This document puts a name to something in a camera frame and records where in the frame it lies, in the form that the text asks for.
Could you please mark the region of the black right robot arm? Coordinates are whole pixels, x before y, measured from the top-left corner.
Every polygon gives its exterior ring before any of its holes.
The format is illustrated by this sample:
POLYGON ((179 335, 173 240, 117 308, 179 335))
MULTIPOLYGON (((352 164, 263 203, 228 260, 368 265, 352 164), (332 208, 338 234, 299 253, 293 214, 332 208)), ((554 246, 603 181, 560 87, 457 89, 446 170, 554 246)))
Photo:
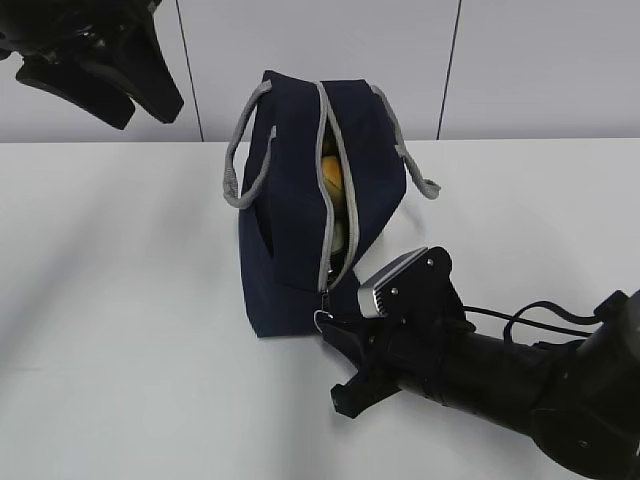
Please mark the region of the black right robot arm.
POLYGON ((590 316, 552 302, 566 343, 479 334, 441 247, 401 255, 358 292, 359 310, 315 312, 323 340, 356 369, 332 388, 355 418, 402 390, 529 437, 550 459, 589 479, 639 475, 639 297, 612 293, 590 316))

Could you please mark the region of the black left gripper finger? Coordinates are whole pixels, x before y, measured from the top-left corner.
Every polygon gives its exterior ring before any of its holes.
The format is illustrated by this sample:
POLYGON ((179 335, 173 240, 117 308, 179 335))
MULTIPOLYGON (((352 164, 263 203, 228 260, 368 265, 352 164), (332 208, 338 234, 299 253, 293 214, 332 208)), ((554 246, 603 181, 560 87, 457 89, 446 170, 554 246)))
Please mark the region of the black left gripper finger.
POLYGON ((184 100, 165 62, 150 11, 111 11, 94 48, 97 75, 125 92, 159 122, 176 120, 184 100))
POLYGON ((75 65, 25 59, 16 80, 55 95, 118 130, 124 130, 135 113, 126 94, 75 65))

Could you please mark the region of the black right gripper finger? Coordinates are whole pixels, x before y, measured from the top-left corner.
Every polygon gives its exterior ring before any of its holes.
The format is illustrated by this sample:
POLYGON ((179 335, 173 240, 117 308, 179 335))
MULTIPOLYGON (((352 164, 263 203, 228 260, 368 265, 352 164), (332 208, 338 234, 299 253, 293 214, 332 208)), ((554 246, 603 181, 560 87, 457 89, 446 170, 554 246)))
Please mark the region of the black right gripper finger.
POLYGON ((347 358, 358 371, 380 370, 379 333, 372 320, 360 315, 314 312, 314 323, 322 339, 347 358))
POLYGON ((374 368, 359 370, 344 385, 336 384, 330 395, 337 413, 356 418, 399 391, 399 377, 395 372, 374 368))

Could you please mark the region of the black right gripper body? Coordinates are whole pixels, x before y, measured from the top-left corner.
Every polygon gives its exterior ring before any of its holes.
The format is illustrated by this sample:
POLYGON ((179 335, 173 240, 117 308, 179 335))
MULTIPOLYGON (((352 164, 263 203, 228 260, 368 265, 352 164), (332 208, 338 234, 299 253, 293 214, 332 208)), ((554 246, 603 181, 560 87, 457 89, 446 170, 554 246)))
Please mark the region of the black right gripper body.
POLYGON ((453 262, 440 246, 406 270, 396 295, 385 294, 387 316, 367 318, 377 331, 380 369, 420 379, 430 395, 476 395, 480 378, 464 348, 475 326, 465 316, 450 275, 453 262))

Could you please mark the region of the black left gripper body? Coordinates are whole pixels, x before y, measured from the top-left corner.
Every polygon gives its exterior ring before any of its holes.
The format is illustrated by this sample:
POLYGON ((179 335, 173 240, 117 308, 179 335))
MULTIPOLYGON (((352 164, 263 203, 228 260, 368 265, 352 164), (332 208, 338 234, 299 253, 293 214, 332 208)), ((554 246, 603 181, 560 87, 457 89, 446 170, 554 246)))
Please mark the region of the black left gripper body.
POLYGON ((1 58, 64 55, 72 46, 152 25, 158 1, 3 1, 1 58))

